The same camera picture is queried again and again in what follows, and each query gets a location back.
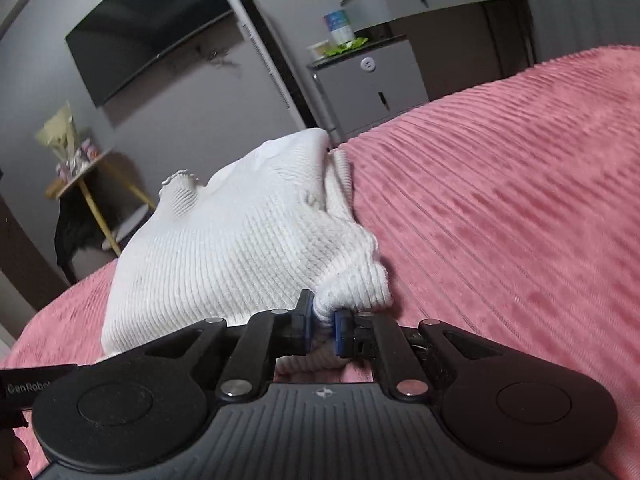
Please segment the white ribbed knit sweater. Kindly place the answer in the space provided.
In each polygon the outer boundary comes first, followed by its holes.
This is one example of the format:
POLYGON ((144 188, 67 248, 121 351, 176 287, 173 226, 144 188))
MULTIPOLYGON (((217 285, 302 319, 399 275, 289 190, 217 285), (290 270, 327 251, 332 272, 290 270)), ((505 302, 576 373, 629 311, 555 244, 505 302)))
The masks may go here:
POLYGON ((392 304, 378 241, 352 212, 352 170, 329 135, 306 129, 263 143, 207 182, 166 179, 151 218, 120 255, 101 334, 107 356, 206 318, 245 324, 312 302, 311 352, 281 375, 340 368, 330 326, 340 309, 392 304))

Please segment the pink ribbed bed blanket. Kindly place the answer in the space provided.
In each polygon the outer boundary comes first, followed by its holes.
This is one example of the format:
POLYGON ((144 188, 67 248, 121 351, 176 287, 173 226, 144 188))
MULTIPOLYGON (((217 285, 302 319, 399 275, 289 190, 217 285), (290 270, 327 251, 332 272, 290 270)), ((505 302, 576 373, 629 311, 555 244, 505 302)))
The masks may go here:
POLYGON ((602 382, 639 474, 639 51, 564 56, 344 146, 401 322, 439 318, 602 382))

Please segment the yellow legged side table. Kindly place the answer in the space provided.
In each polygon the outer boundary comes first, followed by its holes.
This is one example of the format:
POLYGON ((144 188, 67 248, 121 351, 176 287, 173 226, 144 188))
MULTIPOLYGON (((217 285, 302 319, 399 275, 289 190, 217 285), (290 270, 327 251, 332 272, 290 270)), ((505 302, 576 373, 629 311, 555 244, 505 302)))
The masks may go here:
POLYGON ((76 186, 105 235, 100 248, 116 256, 122 253, 126 238, 134 230, 136 214, 149 214, 157 204, 132 160, 115 150, 103 152, 75 177, 55 179, 46 196, 58 205, 58 200, 76 186))

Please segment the pink can on table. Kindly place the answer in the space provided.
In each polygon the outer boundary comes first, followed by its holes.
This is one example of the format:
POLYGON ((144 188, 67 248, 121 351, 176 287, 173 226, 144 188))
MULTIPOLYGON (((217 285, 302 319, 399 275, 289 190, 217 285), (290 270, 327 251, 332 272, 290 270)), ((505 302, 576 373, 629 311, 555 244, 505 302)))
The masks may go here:
POLYGON ((96 147, 96 144, 94 144, 91 138, 85 138, 84 140, 82 140, 80 148, 89 162, 93 162, 101 155, 100 150, 96 147))

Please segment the wrapped flower bouquet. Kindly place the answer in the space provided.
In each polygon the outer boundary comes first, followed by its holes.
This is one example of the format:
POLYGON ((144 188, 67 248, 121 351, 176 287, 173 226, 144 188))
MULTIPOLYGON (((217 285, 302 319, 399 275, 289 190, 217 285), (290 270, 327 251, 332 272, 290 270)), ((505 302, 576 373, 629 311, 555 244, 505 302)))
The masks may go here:
POLYGON ((61 161, 75 157, 80 136, 75 126, 70 102, 66 102, 35 135, 36 141, 52 151, 61 161))

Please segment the grey drawer cabinet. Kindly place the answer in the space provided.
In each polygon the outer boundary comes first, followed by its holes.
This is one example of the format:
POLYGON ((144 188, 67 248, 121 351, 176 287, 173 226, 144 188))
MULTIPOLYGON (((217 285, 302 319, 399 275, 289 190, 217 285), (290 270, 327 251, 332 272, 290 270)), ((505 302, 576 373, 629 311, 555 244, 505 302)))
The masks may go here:
POLYGON ((308 70, 340 142, 430 100, 404 36, 325 58, 308 70))

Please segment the white jar on cabinet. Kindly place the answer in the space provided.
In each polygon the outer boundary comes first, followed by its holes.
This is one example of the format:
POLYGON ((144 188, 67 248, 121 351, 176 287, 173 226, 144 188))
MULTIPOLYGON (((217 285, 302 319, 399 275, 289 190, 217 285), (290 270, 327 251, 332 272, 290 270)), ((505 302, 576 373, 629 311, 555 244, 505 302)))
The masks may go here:
POLYGON ((327 58, 330 55, 331 50, 332 44, 329 40, 317 42, 307 48, 307 51, 314 62, 327 58))

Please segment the green snack packets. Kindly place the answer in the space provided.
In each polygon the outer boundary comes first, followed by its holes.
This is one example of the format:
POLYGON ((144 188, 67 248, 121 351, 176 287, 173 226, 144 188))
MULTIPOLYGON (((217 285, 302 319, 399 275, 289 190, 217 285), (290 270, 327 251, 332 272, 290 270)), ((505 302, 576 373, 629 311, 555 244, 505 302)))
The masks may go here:
POLYGON ((330 47, 328 50, 326 50, 326 57, 334 58, 334 56, 337 56, 337 55, 342 55, 347 52, 356 51, 362 48, 367 43, 368 43, 367 38, 357 37, 354 40, 345 42, 344 44, 339 44, 338 46, 330 47))

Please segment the blue white tissue pack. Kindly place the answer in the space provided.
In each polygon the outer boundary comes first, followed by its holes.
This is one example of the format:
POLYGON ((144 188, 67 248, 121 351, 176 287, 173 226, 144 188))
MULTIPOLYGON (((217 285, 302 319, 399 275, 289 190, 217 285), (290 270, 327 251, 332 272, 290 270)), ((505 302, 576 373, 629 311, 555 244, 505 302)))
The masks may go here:
POLYGON ((324 24, 330 32, 334 44, 344 46, 356 39, 348 17, 343 10, 336 10, 323 17, 324 24))

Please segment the white tower fan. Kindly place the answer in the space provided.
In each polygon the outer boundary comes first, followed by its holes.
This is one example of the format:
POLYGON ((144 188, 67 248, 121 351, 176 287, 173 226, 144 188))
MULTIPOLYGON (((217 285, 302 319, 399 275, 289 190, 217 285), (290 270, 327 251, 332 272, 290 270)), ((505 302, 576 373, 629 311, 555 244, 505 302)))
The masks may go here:
POLYGON ((276 31, 256 0, 228 0, 243 38, 255 49, 294 124, 318 127, 293 63, 288 59, 276 31))

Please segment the grey vanity desk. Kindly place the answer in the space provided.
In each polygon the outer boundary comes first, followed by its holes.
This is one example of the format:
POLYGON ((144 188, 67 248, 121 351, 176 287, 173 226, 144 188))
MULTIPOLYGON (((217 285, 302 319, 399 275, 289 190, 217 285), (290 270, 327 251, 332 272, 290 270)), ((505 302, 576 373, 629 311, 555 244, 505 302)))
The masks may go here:
POLYGON ((432 100, 537 63, 527 0, 345 0, 342 7, 356 32, 409 40, 432 100))

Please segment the wall mounted black television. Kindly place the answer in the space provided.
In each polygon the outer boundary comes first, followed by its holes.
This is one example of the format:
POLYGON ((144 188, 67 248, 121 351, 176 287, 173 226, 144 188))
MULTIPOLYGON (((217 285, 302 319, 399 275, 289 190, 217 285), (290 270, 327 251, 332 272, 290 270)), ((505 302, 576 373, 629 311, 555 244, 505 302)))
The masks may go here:
POLYGON ((229 0, 102 0, 66 36, 97 107, 231 12, 229 0))

